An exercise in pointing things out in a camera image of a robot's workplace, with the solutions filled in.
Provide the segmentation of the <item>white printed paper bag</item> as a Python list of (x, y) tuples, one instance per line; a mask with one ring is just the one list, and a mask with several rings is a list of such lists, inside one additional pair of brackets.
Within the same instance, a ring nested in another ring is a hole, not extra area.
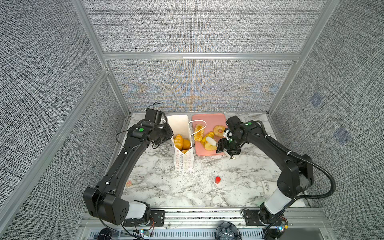
[(167, 123), (170, 125), (173, 136), (171, 137), (174, 147), (174, 165), (175, 170), (180, 172), (190, 172), (194, 164), (194, 150), (192, 139), (195, 133), (191, 131), (190, 124), (203, 124), (203, 131), (207, 123), (204, 120), (190, 121), (187, 115), (171, 115), (167, 116)]

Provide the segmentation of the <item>round striped bun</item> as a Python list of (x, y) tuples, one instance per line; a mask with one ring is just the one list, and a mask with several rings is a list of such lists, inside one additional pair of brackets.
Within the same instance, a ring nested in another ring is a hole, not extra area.
[(182, 151), (182, 148), (183, 148), (183, 137), (181, 135), (176, 135), (174, 137), (174, 145), (175, 147)]

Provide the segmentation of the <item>small bun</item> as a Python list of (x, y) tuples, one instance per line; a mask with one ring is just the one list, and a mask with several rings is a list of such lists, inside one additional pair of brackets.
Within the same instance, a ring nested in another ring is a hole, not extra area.
[(214, 135), (222, 138), (224, 136), (224, 133), (226, 131), (226, 127), (223, 125), (216, 125), (213, 129)]

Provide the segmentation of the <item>striped croissant bread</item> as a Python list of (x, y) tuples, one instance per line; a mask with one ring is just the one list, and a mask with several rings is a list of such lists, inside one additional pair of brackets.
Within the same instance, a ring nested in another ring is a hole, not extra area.
[(201, 142), (204, 137), (204, 126), (197, 124), (194, 130), (194, 141)]

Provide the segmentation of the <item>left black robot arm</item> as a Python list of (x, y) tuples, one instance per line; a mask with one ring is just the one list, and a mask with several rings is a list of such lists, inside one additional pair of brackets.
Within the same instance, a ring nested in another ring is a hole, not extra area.
[(151, 206), (142, 201), (128, 202), (122, 194), (133, 168), (150, 144), (159, 145), (173, 137), (168, 123), (155, 126), (147, 121), (133, 125), (127, 131), (124, 147), (106, 175), (94, 188), (86, 188), (83, 198), (89, 214), (112, 223), (122, 224), (126, 219), (147, 223)]

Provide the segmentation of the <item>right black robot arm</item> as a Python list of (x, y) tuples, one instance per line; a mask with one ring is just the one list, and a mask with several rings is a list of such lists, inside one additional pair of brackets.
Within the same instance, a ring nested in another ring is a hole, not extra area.
[[(336, 191), (333, 176), (308, 155), (299, 155), (275, 140), (265, 130), (262, 121), (242, 122), (237, 116), (227, 119), (224, 136), (218, 141), (217, 152), (231, 159), (241, 153), (245, 144), (252, 144), (265, 153), (281, 170), (277, 189), (261, 204), (260, 222), (271, 225), (283, 217), (284, 212), (299, 199), (324, 199)], [(314, 184), (314, 169), (322, 172), (331, 183), (330, 189), (319, 195), (305, 195)]]

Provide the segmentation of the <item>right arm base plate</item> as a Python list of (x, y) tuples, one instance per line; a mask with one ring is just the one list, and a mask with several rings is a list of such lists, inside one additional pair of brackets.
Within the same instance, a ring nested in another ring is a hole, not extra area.
[(259, 209), (242, 209), (241, 215), (243, 216), (246, 226), (263, 226), (264, 224), (260, 220)]

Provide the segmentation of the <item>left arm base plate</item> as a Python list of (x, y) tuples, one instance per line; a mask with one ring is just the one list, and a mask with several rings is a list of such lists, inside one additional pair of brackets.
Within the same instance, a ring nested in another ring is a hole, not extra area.
[(151, 210), (150, 227), (163, 227), (165, 222), (164, 210)]

